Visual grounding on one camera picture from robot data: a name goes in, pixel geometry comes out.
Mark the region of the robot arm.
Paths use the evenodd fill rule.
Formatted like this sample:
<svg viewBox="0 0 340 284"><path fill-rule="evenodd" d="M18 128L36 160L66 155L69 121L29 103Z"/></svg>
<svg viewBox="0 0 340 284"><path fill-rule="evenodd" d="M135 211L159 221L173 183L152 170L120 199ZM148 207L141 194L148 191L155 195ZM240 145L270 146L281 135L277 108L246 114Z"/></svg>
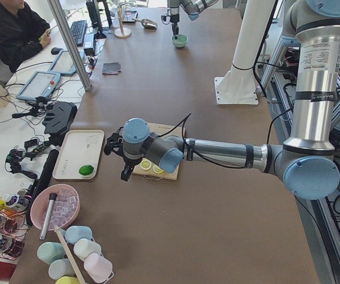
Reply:
<svg viewBox="0 0 340 284"><path fill-rule="evenodd" d="M168 0L167 12L161 15L162 23L171 23L173 37L177 40L179 36L178 23L180 21L180 8L182 8L193 21L202 11L211 7L215 3L217 3L217 0L197 0L195 2L191 0Z"/></svg>
<svg viewBox="0 0 340 284"><path fill-rule="evenodd" d="M182 160L202 159L230 169L255 168L277 176L294 195L316 200L338 186L339 170L329 142L340 62L340 1L293 1L284 17L286 35L300 43L293 122L281 145L234 144L159 135L146 121L132 118L107 140L105 154L115 153L128 180L148 159L171 173Z"/></svg>

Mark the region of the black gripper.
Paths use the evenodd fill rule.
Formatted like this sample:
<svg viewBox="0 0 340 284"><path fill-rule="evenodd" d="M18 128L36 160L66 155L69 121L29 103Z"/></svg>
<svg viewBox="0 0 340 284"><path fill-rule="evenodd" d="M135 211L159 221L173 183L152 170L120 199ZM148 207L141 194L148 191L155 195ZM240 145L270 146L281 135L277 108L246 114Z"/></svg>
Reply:
<svg viewBox="0 0 340 284"><path fill-rule="evenodd" d="M174 40L177 40L178 35L179 35L178 23L180 21L180 14L174 14L174 15L162 14L161 21L164 25L168 25L169 23L171 23L171 29L172 29L172 33L174 36Z"/></svg>
<svg viewBox="0 0 340 284"><path fill-rule="evenodd" d="M120 135L123 127L119 127L114 133L111 134L106 140L106 144L103 148L103 152L105 155L110 155L111 153L115 153L116 155L123 158L125 162L124 169L121 172L121 179L124 181L129 181L131 174L133 172L134 164L130 159L128 159L123 152L123 139L122 135Z"/></svg>

